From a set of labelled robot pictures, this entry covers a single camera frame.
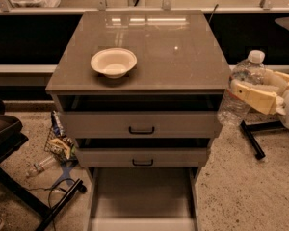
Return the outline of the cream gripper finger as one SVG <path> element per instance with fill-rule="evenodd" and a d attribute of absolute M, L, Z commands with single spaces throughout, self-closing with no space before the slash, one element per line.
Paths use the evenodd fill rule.
<path fill-rule="evenodd" d="M 237 98 L 250 105 L 256 111 L 265 115 L 276 113 L 277 87 L 232 80 L 230 90 Z"/>
<path fill-rule="evenodd" d="M 264 83 L 279 87 L 280 89 L 289 89 L 289 74 L 267 69 Z"/>

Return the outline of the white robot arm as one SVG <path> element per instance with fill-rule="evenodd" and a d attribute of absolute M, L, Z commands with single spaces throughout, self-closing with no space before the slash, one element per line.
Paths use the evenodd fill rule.
<path fill-rule="evenodd" d="M 278 115 L 289 129 L 289 74 L 266 69 L 261 84 L 246 80 L 233 80 L 232 93 L 264 115 Z"/>

